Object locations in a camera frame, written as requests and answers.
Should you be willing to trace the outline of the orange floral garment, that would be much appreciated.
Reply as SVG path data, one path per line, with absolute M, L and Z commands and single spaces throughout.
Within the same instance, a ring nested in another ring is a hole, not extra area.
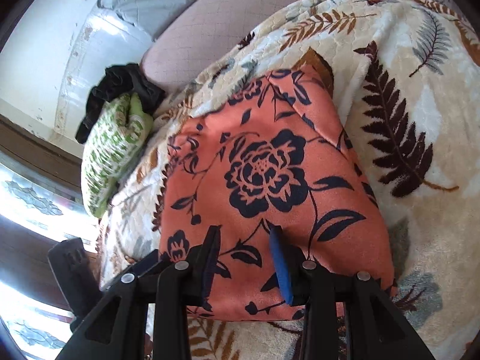
M 211 293 L 190 314 L 293 320 L 278 288 L 269 231 L 331 272 L 368 272 L 393 293 L 389 237 L 326 83 L 309 65 L 252 80 L 167 143 L 160 255 L 179 262 L 220 231 Z

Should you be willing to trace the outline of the black clothing pile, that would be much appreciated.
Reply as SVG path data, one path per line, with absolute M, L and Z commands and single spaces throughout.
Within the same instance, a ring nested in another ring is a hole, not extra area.
M 114 65 L 105 69 L 105 76 L 91 88 L 85 105 L 85 116 L 76 131 L 75 139 L 81 145 L 87 138 L 101 115 L 105 103 L 112 102 L 122 94 L 137 94 L 142 110 L 153 115 L 166 98 L 166 92 L 150 82 L 137 63 Z

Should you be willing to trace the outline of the window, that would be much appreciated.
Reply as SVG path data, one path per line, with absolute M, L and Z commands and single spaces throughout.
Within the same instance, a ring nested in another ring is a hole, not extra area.
M 95 221 L 78 191 L 1 156 L 1 322 L 27 359 L 55 359 L 71 336 L 72 312 L 48 251 L 80 237 L 95 255 Z

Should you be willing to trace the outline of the green patterned pillow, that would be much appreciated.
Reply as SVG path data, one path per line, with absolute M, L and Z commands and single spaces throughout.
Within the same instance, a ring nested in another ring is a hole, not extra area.
M 153 126 L 136 93 L 108 103 L 84 146 L 80 187 L 87 214 L 102 218 L 116 185 L 141 150 Z

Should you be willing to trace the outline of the leaf pattern fleece blanket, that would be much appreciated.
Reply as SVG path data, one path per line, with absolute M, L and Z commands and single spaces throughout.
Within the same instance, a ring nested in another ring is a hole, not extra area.
M 160 241 L 166 140 L 270 68 L 319 56 L 386 220 L 396 304 L 437 359 L 479 332 L 479 39 L 438 0 L 299 0 L 185 80 L 97 239 L 101 285 Z

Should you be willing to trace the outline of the pink quilted mattress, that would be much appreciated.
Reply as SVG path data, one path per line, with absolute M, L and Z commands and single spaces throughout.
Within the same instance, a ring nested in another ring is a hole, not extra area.
M 227 54 L 256 25 L 298 0 L 198 0 L 142 57 L 146 78 L 169 93 Z

